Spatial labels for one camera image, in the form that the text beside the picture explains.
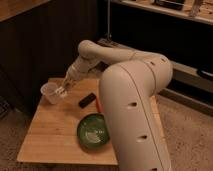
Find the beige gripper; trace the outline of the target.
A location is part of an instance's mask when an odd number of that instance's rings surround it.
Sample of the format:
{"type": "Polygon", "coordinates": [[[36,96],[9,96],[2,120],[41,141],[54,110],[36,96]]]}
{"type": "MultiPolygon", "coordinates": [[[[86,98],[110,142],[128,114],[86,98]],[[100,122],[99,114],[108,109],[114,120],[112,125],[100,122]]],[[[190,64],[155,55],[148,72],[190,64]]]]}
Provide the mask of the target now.
{"type": "Polygon", "coordinates": [[[63,85],[59,86],[55,92],[62,93],[61,97],[66,97],[69,91],[69,86],[73,86],[75,82],[80,79],[81,73],[73,65],[71,65],[66,72],[63,85]]]}

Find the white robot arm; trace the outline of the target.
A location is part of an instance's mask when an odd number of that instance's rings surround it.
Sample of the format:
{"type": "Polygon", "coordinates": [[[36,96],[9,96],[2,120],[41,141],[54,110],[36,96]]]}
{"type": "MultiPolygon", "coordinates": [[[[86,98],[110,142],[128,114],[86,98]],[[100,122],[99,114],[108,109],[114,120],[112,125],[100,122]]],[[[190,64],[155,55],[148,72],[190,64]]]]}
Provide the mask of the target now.
{"type": "Polygon", "coordinates": [[[150,97],[171,81],[171,62],[159,53],[83,40],[56,93],[65,96],[100,62],[108,65],[99,80],[99,98],[119,170],[172,171],[150,104],[150,97]]]}

